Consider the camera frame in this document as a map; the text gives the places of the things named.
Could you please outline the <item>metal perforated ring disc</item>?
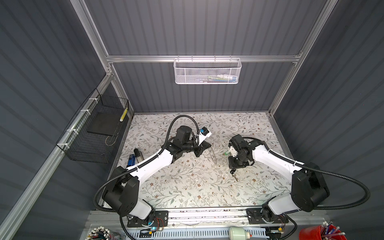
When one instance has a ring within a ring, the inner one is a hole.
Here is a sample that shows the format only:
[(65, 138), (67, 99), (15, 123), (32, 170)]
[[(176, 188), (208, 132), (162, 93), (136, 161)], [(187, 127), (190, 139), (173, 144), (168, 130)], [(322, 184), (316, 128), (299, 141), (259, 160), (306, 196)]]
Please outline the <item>metal perforated ring disc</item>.
[(211, 146), (208, 150), (209, 150), (209, 154), (210, 154), (210, 157), (211, 157), (212, 162), (213, 162), (214, 164), (217, 164), (217, 163), (218, 163), (218, 159), (217, 159), (217, 157), (216, 157), (216, 155), (215, 155), (215, 151), (214, 151), (213, 146)]

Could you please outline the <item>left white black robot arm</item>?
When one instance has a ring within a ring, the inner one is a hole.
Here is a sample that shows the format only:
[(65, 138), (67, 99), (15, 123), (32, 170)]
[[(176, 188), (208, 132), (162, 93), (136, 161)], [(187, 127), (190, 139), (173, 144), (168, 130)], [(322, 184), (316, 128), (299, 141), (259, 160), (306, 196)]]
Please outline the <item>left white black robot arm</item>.
[(152, 175), (174, 163), (184, 153), (193, 152), (198, 158), (211, 144), (206, 139), (211, 131), (206, 127), (196, 127), (196, 132), (188, 126), (180, 126), (176, 135), (170, 136), (167, 130), (165, 142), (151, 157), (127, 168), (117, 167), (110, 179), (95, 193), (93, 204), (103, 212), (117, 213), (121, 218), (133, 216), (149, 226), (155, 219), (155, 208), (139, 198), (141, 185)]

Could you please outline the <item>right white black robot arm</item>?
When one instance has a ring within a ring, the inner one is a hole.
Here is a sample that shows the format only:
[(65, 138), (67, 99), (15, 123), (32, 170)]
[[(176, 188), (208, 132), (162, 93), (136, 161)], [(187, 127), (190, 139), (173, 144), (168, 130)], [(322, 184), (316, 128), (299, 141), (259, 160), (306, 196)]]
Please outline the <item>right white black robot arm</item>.
[[(231, 174), (234, 174), (237, 169), (250, 167), (255, 162), (259, 162), (272, 168), (291, 183), (289, 193), (272, 197), (262, 205), (259, 215), (267, 224), (273, 223), (278, 216), (288, 213), (354, 208), (367, 202), (371, 196), (369, 188), (360, 181), (345, 175), (321, 170), (314, 163), (304, 164), (289, 159), (270, 149), (262, 140), (235, 135), (230, 139), (228, 148)], [(322, 206), (322, 202), (330, 196), (325, 175), (358, 185), (364, 190), (364, 196), (349, 204)]]

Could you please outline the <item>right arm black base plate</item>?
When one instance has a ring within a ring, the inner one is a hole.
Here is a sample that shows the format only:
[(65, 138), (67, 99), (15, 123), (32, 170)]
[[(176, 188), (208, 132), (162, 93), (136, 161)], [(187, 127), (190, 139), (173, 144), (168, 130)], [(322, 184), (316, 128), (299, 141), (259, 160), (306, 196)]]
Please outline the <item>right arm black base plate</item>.
[(282, 215), (275, 215), (266, 208), (248, 208), (246, 215), (250, 224), (286, 224), (289, 220)]

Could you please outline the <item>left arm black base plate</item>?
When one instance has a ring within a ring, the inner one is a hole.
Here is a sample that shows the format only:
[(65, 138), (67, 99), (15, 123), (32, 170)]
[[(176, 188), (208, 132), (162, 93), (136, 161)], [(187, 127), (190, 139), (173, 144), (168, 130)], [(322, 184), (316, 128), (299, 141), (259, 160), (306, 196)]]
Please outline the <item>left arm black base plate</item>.
[(141, 227), (167, 227), (169, 220), (169, 211), (158, 211), (150, 215), (145, 220), (141, 220), (138, 217), (128, 217), (128, 228), (141, 228)]

